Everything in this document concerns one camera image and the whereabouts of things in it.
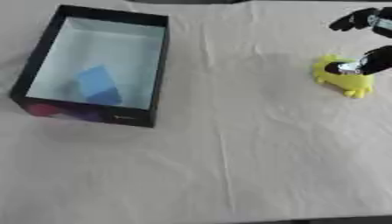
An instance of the yellow rubber duck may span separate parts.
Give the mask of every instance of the yellow rubber duck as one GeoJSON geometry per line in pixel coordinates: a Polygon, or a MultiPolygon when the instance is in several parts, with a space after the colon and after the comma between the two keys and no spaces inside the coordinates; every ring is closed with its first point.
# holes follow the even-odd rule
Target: yellow rubber duck
{"type": "Polygon", "coordinates": [[[339,59],[334,54],[328,54],[321,57],[313,65],[313,76],[315,77],[317,83],[331,83],[335,86],[342,88],[345,91],[345,96],[353,98],[363,98],[365,96],[365,93],[373,92],[375,77],[372,74],[337,75],[334,73],[328,73],[325,70],[325,67],[326,65],[334,61],[352,62],[352,60],[350,59],[339,59]]]}

